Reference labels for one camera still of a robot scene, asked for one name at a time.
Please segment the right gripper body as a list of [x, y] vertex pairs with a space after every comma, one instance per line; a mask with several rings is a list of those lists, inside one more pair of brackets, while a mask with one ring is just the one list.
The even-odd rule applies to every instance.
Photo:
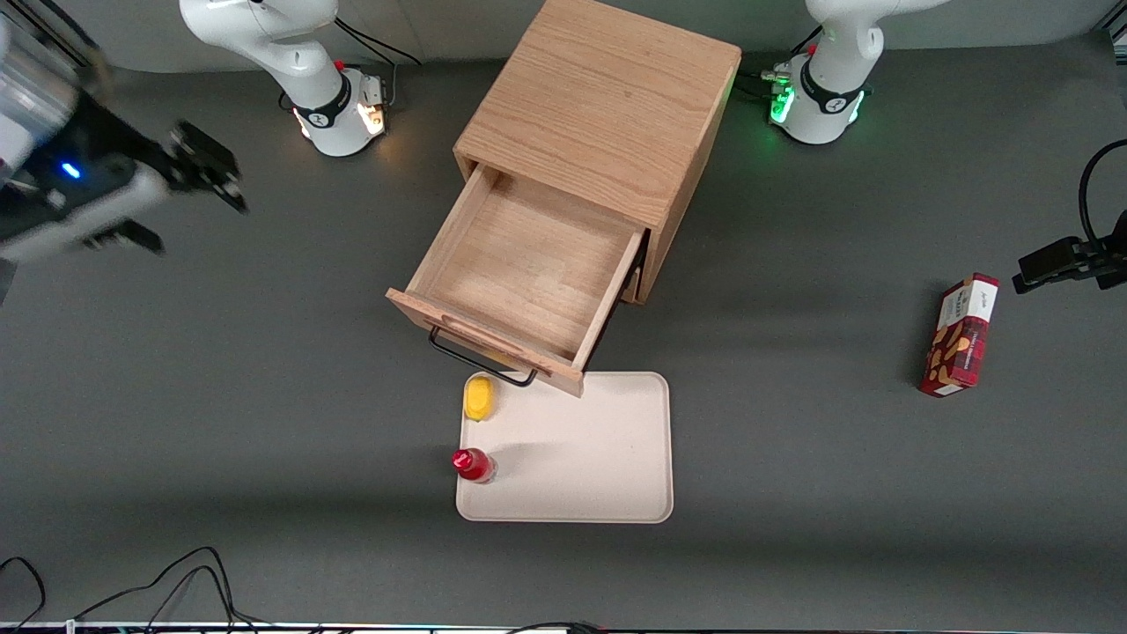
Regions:
[[3, 184], [3, 260], [25, 264], [165, 200], [172, 157], [81, 92], [66, 124]]

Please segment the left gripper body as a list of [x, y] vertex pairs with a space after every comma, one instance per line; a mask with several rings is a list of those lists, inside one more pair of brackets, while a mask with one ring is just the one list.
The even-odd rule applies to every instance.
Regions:
[[1095, 251], [1095, 285], [1102, 291], [1110, 291], [1126, 282], [1126, 217], [1127, 211], [1122, 209], [1111, 234], [1099, 240], [1091, 222], [1088, 222], [1088, 240]]

